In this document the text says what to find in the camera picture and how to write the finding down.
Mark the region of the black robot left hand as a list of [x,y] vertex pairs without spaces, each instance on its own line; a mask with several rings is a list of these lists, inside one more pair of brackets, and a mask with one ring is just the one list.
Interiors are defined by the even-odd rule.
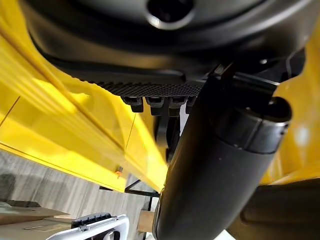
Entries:
[[157,205],[157,240],[212,240],[244,208],[293,111],[317,0],[21,0],[37,51],[135,113],[189,115]]

